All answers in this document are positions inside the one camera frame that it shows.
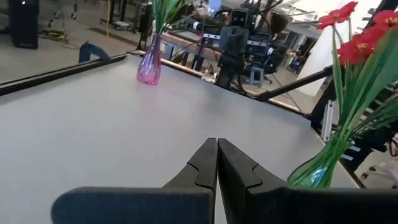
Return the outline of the pink glass vase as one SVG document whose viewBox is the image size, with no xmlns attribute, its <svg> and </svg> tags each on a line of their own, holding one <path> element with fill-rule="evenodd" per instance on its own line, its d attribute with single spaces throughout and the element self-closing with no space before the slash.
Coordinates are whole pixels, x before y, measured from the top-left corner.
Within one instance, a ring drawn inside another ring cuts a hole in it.
<svg viewBox="0 0 398 224">
<path fill-rule="evenodd" d="M 155 33 L 148 51 L 145 53 L 137 69 L 136 78 L 141 83 L 156 85 L 161 73 L 161 35 Z"/>
</svg>

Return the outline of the green glass vase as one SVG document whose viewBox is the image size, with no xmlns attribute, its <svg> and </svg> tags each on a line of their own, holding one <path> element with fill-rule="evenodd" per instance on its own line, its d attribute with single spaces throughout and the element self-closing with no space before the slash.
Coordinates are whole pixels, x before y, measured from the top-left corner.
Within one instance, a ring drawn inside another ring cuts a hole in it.
<svg viewBox="0 0 398 224">
<path fill-rule="evenodd" d="M 298 166 L 287 182 L 300 189 L 329 188 L 336 163 L 351 146 L 351 141 L 332 137 L 315 157 Z"/>
</svg>

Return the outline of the red artificial flower bunch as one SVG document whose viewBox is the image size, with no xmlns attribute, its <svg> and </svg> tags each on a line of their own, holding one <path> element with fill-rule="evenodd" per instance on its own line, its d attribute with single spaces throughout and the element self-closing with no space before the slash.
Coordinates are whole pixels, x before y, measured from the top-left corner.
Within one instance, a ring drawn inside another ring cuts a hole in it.
<svg viewBox="0 0 398 224">
<path fill-rule="evenodd" d="M 340 136 L 342 130 L 341 122 L 343 119 L 343 98 L 345 87 L 345 63 L 341 63 L 339 59 L 338 48 L 344 46 L 352 38 L 351 32 L 351 14 L 355 11 L 357 1 L 350 1 L 338 9 L 330 11 L 327 15 L 319 18 L 319 25 L 317 29 L 323 30 L 331 28 L 331 56 L 333 69 L 333 85 L 335 87 L 336 102 L 338 105 L 338 127 L 335 136 Z M 342 23 L 348 23 L 348 40 L 345 40 L 339 30 Z"/>
<path fill-rule="evenodd" d="M 335 138 L 347 144 L 360 134 L 398 121 L 398 93 L 361 119 L 378 94 L 398 81 L 398 11 L 378 12 L 373 20 L 373 26 L 349 42 L 332 45 L 339 106 Z"/>
</svg>

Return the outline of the silver frame bracket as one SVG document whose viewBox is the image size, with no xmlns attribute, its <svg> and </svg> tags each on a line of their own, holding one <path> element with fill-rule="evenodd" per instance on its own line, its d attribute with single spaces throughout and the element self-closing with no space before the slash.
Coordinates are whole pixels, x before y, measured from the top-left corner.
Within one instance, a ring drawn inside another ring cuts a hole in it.
<svg viewBox="0 0 398 224">
<path fill-rule="evenodd" d="M 329 141 L 331 128 L 333 124 L 333 112 L 334 112 L 335 102 L 328 100 L 325 105 L 325 110 L 322 119 L 322 129 L 321 129 L 321 138 L 324 142 Z"/>
</svg>

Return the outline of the person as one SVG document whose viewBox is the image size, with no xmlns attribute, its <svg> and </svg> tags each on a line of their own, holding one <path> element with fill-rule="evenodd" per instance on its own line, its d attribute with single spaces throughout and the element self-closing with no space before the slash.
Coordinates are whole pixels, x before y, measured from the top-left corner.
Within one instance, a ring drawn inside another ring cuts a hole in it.
<svg viewBox="0 0 398 224">
<path fill-rule="evenodd" d="M 289 19 L 284 14 L 269 12 L 267 15 L 267 22 L 270 32 L 272 34 L 279 34 L 287 27 Z"/>
</svg>

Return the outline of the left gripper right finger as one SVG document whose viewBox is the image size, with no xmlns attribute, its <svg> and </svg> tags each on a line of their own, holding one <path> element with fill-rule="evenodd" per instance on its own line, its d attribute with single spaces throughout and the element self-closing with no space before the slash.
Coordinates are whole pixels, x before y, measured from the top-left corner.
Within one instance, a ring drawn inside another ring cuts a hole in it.
<svg viewBox="0 0 398 224">
<path fill-rule="evenodd" d="M 228 224 L 398 224 L 398 190 L 298 189 L 218 140 Z"/>
</svg>

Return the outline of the grey stool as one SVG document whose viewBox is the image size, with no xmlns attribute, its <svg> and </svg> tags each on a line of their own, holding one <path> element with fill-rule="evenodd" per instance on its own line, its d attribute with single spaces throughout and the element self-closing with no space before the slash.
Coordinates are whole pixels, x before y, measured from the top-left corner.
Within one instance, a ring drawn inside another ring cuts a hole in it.
<svg viewBox="0 0 398 224">
<path fill-rule="evenodd" d="M 256 66 L 252 66 L 250 69 L 249 84 L 260 85 L 264 82 L 264 69 Z"/>
</svg>

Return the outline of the white round column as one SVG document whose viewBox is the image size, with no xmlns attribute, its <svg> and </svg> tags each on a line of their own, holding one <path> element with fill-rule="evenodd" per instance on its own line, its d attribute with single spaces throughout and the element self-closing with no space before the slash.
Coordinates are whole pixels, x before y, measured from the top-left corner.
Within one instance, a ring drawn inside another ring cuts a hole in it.
<svg viewBox="0 0 398 224">
<path fill-rule="evenodd" d="M 360 34 L 368 23 L 363 18 L 368 17 L 368 11 L 371 8 L 376 9 L 382 0 L 307 0 L 308 5 L 315 6 L 321 16 L 325 16 L 330 11 L 339 9 L 351 1 L 358 2 L 354 13 L 351 15 L 351 31 L 353 34 Z M 331 27 L 321 31 L 316 44 L 310 51 L 309 58 L 298 75 L 298 79 L 317 73 L 332 64 L 332 32 Z"/>
</svg>

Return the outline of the black box speaker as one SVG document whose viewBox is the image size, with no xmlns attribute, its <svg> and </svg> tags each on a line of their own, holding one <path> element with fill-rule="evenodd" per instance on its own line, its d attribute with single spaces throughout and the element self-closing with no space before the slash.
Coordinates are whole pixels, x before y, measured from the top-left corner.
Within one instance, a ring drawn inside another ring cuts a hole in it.
<svg viewBox="0 0 398 224">
<path fill-rule="evenodd" d="M 8 0 L 9 28 L 17 48 L 38 48 L 39 0 Z"/>
</svg>

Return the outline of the white artificial flower bunch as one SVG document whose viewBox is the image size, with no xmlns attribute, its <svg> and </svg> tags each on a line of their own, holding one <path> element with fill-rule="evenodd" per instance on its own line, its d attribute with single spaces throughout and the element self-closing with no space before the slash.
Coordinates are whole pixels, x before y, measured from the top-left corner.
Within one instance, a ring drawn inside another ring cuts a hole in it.
<svg viewBox="0 0 398 224">
<path fill-rule="evenodd" d="M 176 26 L 190 16 L 184 16 L 186 10 L 193 6 L 194 0 L 151 0 L 155 20 L 153 26 L 156 34 L 163 33 L 167 27 Z"/>
</svg>

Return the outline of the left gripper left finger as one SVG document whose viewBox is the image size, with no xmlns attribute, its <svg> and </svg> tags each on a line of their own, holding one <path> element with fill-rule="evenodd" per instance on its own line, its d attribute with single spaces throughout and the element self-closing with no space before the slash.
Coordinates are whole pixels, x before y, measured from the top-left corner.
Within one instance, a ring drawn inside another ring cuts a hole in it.
<svg viewBox="0 0 398 224">
<path fill-rule="evenodd" d="M 53 224 L 214 224 L 218 141 L 208 138 L 161 188 L 79 187 L 59 196 Z"/>
</svg>

